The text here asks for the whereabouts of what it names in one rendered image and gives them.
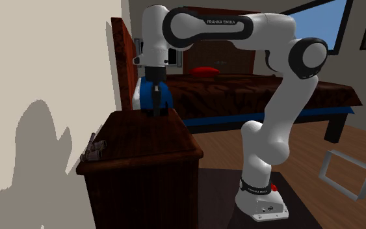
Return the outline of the dark wooden nightstand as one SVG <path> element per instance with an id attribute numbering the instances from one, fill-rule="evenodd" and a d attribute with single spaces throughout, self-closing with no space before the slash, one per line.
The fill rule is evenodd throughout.
<path id="1" fill-rule="evenodd" d="M 98 161 L 80 162 L 96 229 L 198 229 L 203 151 L 178 114 L 111 113 Z"/>

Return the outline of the wooden bed with brown cover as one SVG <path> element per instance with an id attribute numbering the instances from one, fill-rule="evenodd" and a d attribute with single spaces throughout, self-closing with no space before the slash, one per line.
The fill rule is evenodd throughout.
<path id="1" fill-rule="evenodd" d="M 111 29 L 121 108 L 124 111 L 135 110 L 133 96 L 136 88 L 142 86 L 149 89 L 151 83 L 145 80 L 145 68 L 133 62 L 140 54 L 136 53 L 134 41 L 123 20 L 113 18 Z M 210 43 L 211 48 L 202 55 L 212 60 L 221 56 L 225 45 L 234 47 L 235 51 L 228 55 L 229 63 L 255 51 L 237 49 L 226 40 L 197 41 L 188 50 L 204 43 Z M 242 75 L 236 70 L 226 74 L 214 72 L 207 76 L 194 73 L 170 75 L 166 72 L 166 81 L 161 83 L 161 88 L 169 109 L 178 114 L 188 131 L 205 133 L 240 129 L 249 120 L 262 122 L 265 107 L 281 81 L 281 73 L 274 70 L 272 75 Z M 359 105 L 361 101 L 352 87 L 318 81 L 312 96 L 294 123 L 325 120 L 328 122 L 325 139 L 337 143 L 347 116 L 353 107 Z M 166 116 L 169 109 L 160 116 Z"/>

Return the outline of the grey binoculars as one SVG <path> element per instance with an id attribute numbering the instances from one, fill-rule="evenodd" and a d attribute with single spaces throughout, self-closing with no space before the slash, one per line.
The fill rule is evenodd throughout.
<path id="1" fill-rule="evenodd" d="M 88 144 L 86 146 L 85 152 L 80 155 L 79 159 L 82 162 L 99 161 L 101 159 L 102 152 L 107 147 L 107 142 L 106 142 L 106 140 L 100 140 L 100 141 L 94 142 L 95 136 L 96 136 L 95 133 L 91 134 Z"/>

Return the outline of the dark robot stand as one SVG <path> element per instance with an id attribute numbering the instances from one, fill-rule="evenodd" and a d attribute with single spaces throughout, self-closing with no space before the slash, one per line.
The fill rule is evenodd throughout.
<path id="1" fill-rule="evenodd" d="M 272 172 L 289 218 L 257 222 L 235 206 L 240 170 L 201 168 L 198 174 L 199 229 L 323 229 L 280 172 Z"/>

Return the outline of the black framed window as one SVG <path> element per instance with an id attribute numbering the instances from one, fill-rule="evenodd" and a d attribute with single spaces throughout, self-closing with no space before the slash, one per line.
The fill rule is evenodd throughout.
<path id="1" fill-rule="evenodd" d="M 313 0 L 283 11 L 296 21 L 295 38 L 320 38 L 338 55 L 354 0 Z"/>

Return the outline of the grey rectangular frame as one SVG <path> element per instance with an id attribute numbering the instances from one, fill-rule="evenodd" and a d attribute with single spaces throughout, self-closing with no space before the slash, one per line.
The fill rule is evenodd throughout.
<path id="1" fill-rule="evenodd" d="M 365 181 L 363 182 L 363 185 L 361 186 L 359 194 L 356 195 L 353 192 L 346 189 L 345 187 L 343 187 L 342 185 L 338 184 L 337 182 L 331 180 L 329 177 L 326 176 L 326 172 L 328 170 L 328 167 L 329 167 L 329 164 L 330 164 L 330 161 L 331 161 L 331 158 L 333 155 L 337 155 L 337 156 L 345 159 L 348 162 L 351 162 L 361 168 L 366 169 L 366 163 L 359 161 L 359 160 L 357 160 L 349 155 L 346 155 L 342 152 L 339 152 L 337 150 L 328 150 L 325 153 L 325 156 L 324 156 L 324 159 L 322 162 L 322 166 L 320 168 L 319 178 L 355 202 L 359 199 L 364 199 L 366 196 L 366 177 L 365 177 Z"/>

